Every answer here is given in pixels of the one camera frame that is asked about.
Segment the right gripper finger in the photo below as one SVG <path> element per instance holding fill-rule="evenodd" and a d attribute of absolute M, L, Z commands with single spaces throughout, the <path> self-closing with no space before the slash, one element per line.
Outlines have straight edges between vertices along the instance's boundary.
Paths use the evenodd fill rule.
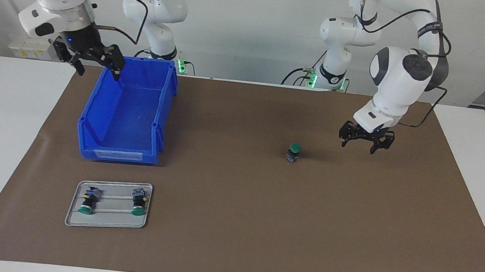
<path fill-rule="evenodd" d="M 125 67 L 125 58 L 120 51 L 120 48 L 113 44 L 105 47 L 95 47 L 93 49 L 93 61 L 106 67 L 113 79 L 118 82 L 121 77 L 121 72 Z"/>
<path fill-rule="evenodd" d="M 54 50 L 56 55 L 61 62 L 65 62 L 71 65 L 79 76 L 83 76 L 85 73 L 85 68 L 80 61 L 81 53 L 76 52 L 71 54 L 63 40 L 54 40 Z"/>

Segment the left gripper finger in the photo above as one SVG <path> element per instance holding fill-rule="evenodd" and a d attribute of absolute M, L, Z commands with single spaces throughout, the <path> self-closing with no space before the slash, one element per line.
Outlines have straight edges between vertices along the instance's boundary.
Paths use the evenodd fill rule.
<path fill-rule="evenodd" d="M 376 130 L 371 133 L 373 146 L 370 148 L 370 154 L 373 155 L 379 149 L 388 150 L 395 140 L 395 132 Z"/>
<path fill-rule="evenodd" d="M 347 121 L 339 129 L 338 134 L 341 146 L 345 147 L 347 143 L 357 137 L 356 128 L 352 121 Z"/>

